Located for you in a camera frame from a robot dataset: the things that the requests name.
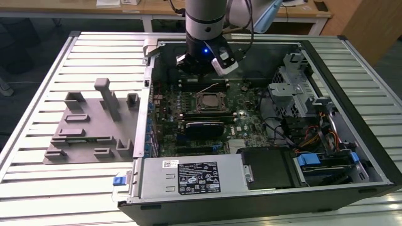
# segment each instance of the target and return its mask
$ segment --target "wooden desk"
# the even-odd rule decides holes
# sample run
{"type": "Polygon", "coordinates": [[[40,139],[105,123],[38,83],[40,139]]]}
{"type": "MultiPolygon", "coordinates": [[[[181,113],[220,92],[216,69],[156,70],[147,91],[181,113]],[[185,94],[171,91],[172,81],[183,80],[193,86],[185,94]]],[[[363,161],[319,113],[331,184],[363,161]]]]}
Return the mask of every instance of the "wooden desk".
{"type": "MultiPolygon", "coordinates": [[[[184,0],[173,0],[176,8],[184,7],[184,0]]],[[[312,0],[296,7],[280,7],[275,22],[312,23],[311,35],[319,35],[330,12],[318,11],[312,0]]],[[[152,32],[153,19],[184,19],[176,15],[164,0],[141,0],[139,5],[96,9],[96,0],[0,0],[0,17],[140,19],[144,31],[152,32]]]]}
{"type": "MultiPolygon", "coordinates": [[[[176,8],[184,8],[184,0],[172,0],[176,8]]],[[[145,0],[143,8],[143,22],[151,24],[151,20],[177,20],[184,19],[177,16],[171,10],[168,1],[164,0],[145,0]]],[[[310,35],[319,35],[326,25],[327,19],[332,17],[331,12],[322,12],[316,9],[314,1],[310,0],[307,4],[295,7],[280,7],[274,22],[290,23],[311,23],[314,24],[310,30],[310,35]]]]}
{"type": "MultiPolygon", "coordinates": [[[[184,8],[184,0],[172,0],[176,8],[184,8]]],[[[145,5],[143,8],[144,14],[160,14],[160,15],[173,15],[173,11],[169,7],[169,2],[165,0],[145,0],[145,5]]],[[[332,17],[331,12],[318,11],[314,1],[310,0],[307,4],[296,7],[287,7],[288,17],[332,17]]],[[[280,7],[276,17],[286,18],[286,8],[280,7]]]]}
{"type": "Polygon", "coordinates": [[[123,5],[120,8],[96,8],[96,0],[0,0],[0,11],[40,12],[40,13],[85,13],[85,14],[123,14],[141,13],[145,0],[137,5],[123,5]]]}

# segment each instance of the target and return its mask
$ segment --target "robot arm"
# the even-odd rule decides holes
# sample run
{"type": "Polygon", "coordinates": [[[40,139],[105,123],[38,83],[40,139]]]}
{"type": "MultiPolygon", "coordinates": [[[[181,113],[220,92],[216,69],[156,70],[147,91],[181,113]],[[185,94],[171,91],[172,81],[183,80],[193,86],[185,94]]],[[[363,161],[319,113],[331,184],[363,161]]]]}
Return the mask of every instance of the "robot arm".
{"type": "MultiPolygon", "coordinates": [[[[212,72],[221,76],[233,71],[246,53],[243,50],[232,52],[228,46],[221,35],[224,20],[231,18],[229,23],[233,21],[232,24],[236,26],[247,25],[247,29],[254,31],[252,9],[260,6],[267,9],[267,12],[263,11],[263,16],[264,22],[270,25],[280,3],[282,0],[229,0],[228,2],[227,0],[185,0],[187,53],[177,57],[177,68],[187,74],[197,76],[212,72]]],[[[258,21],[263,13],[259,9],[258,21]]]]}

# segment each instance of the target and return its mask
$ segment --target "slotted metal table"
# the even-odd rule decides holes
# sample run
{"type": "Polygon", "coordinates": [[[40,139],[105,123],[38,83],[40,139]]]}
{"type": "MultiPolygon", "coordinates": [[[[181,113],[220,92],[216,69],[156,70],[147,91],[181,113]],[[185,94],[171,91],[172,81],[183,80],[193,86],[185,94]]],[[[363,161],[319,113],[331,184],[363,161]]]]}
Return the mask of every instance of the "slotted metal table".
{"type": "MultiPolygon", "coordinates": [[[[131,162],[44,165],[43,155],[61,119],[68,91],[100,98],[96,78],[108,77],[117,97],[141,95],[147,39],[183,39],[181,33],[75,33],[44,78],[0,154],[2,226],[136,225],[112,201],[112,177],[131,162]]],[[[248,35],[232,35],[248,39],[248,35]]],[[[334,36],[255,35],[256,39],[310,40],[398,168],[402,168],[402,102],[347,40],[334,36]]],[[[323,85],[316,79],[318,87],[323,85]]],[[[127,194],[117,187],[119,195],[127,194]]],[[[331,212],[283,215],[191,225],[336,226],[400,225],[402,193],[368,198],[331,212]]]]}

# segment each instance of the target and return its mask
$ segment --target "power supply label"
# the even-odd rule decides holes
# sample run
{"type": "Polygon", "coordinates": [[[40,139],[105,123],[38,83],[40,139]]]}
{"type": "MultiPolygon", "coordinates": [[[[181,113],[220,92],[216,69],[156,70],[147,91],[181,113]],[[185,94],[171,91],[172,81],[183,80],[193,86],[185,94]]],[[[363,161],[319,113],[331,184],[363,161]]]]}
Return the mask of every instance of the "power supply label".
{"type": "Polygon", "coordinates": [[[179,164],[179,194],[205,194],[220,192],[216,162],[179,164]]]}

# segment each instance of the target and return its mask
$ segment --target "cpu socket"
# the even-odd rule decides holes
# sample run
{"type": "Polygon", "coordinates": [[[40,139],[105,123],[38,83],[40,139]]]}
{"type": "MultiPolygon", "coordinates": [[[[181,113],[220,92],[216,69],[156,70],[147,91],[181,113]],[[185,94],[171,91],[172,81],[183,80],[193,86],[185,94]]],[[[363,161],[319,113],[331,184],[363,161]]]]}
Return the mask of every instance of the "cpu socket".
{"type": "Polygon", "coordinates": [[[221,92],[196,94],[195,95],[196,112],[197,113],[227,112],[228,108],[225,107],[224,97],[225,95],[221,92]]]}

